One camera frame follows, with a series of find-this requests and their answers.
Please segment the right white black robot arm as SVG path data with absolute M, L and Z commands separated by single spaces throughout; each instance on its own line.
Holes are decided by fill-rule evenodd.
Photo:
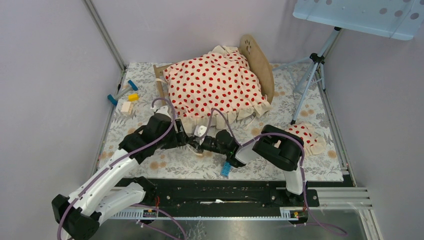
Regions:
M 291 205 L 299 206 L 307 199 L 300 168 L 300 161 L 305 157 L 304 140 L 301 137 L 268 124 L 258 136 L 238 144 L 235 137 L 225 129 L 214 137 L 205 135 L 206 129 L 202 125 L 196 127 L 188 144 L 199 152 L 206 150 L 225 155 L 226 161 L 234 168 L 244 167 L 261 157 L 283 171 L 286 198 Z

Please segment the wooden pet bed frame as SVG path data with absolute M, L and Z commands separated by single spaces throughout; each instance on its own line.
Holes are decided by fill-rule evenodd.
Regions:
M 266 97 L 267 101 L 271 105 L 275 93 L 274 77 L 271 65 L 264 53 L 262 52 L 261 48 L 255 41 L 255 39 L 249 34 L 245 34 L 241 37 L 238 47 L 233 47 L 237 48 L 240 53 L 247 58 L 247 62 L 249 63 L 251 71 L 254 72 L 259 79 L 260 90 L 262 95 Z M 163 71 L 172 64 L 163 66 L 155 65 L 153 67 L 156 77 L 156 88 L 161 97 L 169 98 L 168 84 L 164 81 Z M 219 113 L 219 116 L 225 121 L 225 123 L 228 122 L 222 112 Z M 210 116 L 208 124 L 211 125 L 212 120 L 213 118 Z

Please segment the large strawberry print cushion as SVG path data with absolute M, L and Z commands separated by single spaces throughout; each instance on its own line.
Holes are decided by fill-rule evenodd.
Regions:
M 236 47 L 218 45 L 200 57 L 174 63 L 163 71 L 163 78 L 186 131 L 207 126 L 209 117 L 212 126 L 224 129 L 219 113 L 231 124 L 272 108 L 259 78 Z

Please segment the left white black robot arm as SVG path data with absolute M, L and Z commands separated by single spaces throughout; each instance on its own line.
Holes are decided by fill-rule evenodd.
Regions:
M 88 240 L 110 217 L 134 204 L 158 203 L 157 187 L 145 177 L 135 177 L 123 189 L 112 188 L 130 170 L 154 155 L 159 149 L 173 149 L 187 143 L 180 119 L 157 111 L 147 125 L 128 134 L 111 159 L 86 183 L 68 196 L 59 194 L 51 202 L 59 224 L 56 237 L 67 233 L 74 240 Z

